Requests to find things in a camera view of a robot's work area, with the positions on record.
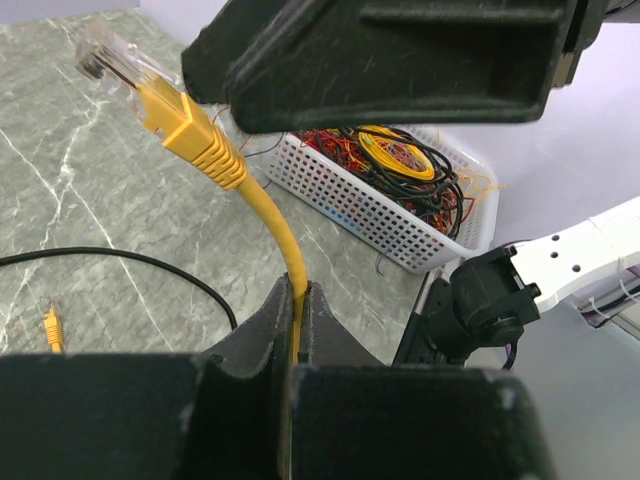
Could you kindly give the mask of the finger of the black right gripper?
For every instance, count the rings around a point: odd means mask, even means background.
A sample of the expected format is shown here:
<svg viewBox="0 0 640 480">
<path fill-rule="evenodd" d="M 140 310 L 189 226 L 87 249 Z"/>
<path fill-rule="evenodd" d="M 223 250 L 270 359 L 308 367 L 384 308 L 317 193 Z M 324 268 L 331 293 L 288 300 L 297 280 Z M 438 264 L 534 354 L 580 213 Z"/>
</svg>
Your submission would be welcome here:
<svg viewBox="0 0 640 480">
<path fill-rule="evenodd" d="M 181 55 L 247 133 L 538 119 L 570 1 L 231 1 Z"/>
</svg>

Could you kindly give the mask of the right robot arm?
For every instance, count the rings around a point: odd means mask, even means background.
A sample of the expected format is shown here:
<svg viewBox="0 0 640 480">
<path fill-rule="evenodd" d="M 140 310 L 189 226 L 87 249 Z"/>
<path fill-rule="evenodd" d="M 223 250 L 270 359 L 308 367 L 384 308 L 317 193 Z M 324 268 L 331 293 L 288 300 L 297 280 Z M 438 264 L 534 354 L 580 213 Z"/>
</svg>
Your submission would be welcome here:
<svg viewBox="0 0 640 480">
<path fill-rule="evenodd" d="M 607 19 L 604 1 L 231 1 L 182 52 L 182 75 L 251 134 L 531 122 Z M 495 248 L 435 281 L 395 362 L 515 348 L 528 323 L 638 261 L 634 199 Z"/>
</svg>

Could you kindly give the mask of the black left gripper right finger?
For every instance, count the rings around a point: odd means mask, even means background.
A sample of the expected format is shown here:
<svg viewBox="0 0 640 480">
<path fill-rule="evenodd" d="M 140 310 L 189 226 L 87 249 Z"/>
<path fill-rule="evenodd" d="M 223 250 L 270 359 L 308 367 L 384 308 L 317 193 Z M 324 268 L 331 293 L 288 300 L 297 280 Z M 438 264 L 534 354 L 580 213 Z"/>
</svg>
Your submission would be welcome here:
<svg viewBox="0 0 640 480">
<path fill-rule="evenodd" d="M 334 317 L 312 283 L 306 361 L 292 374 L 294 479 L 551 479 L 525 385 L 503 370 L 389 367 Z"/>
</svg>

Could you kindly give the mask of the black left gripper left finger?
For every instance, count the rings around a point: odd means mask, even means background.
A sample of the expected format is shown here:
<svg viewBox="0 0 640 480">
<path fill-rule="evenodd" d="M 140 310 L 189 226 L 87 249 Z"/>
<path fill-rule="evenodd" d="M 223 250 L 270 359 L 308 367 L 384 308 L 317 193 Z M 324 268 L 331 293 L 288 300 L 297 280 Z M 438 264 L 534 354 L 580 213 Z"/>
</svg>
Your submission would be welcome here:
<svg viewBox="0 0 640 480">
<path fill-rule="evenodd" d="M 201 353 L 1 359 L 5 479 L 284 479 L 293 294 Z"/>
</svg>

